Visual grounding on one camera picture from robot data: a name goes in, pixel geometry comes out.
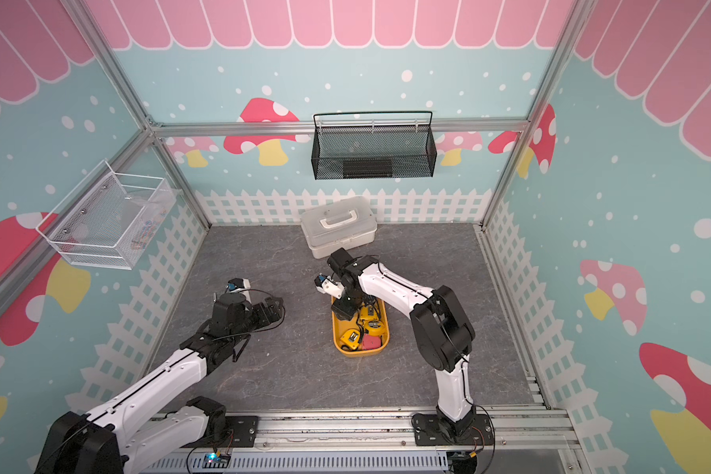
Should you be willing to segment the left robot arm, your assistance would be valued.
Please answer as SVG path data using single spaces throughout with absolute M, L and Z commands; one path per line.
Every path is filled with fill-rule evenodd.
M 85 414 L 68 412 L 49 429 L 38 473 L 139 473 L 187 444 L 213 448 L 234 435 L 223 404 L 199 396 L 159 422 L 151 419 L 225 361 L 238 361 L 251 337 L 284 322 L 284 301 L 249 290 L 215 298 L 211 319 L 164 363 Z

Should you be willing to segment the yellow plastic storage bin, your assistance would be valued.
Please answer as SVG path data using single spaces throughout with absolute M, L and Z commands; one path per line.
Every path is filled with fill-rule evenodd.
M 380 299 L 364 303 L 348 320 L 332 309 L 335 348 L 346 357 L 367 357 L 382 352 L 390 342 L 385 303 Z

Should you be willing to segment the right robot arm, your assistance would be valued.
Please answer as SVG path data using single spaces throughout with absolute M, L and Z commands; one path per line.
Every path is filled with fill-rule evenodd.
M 468 374 L 475 331 L 453 290 L 415 284 L 375 256 L 354 257 L 343 248 L 327 264 L 333 275 L 316 276 L 315 284 L 334 298 L 337 316 L 351 318 L 363 304 L 379 299 L 411 321 L 419 353 L 436 371 L 438 424 L 447 436 L 466 434 L 476 417 Z

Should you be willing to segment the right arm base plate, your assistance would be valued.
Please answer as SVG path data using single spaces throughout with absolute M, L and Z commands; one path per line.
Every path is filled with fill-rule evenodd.
M 412 416 L 417 446 L 493 446 L 495 435 L 491 419 L 487 415 L 472 414 L 467 420 L 452 423 L 437 414 Z

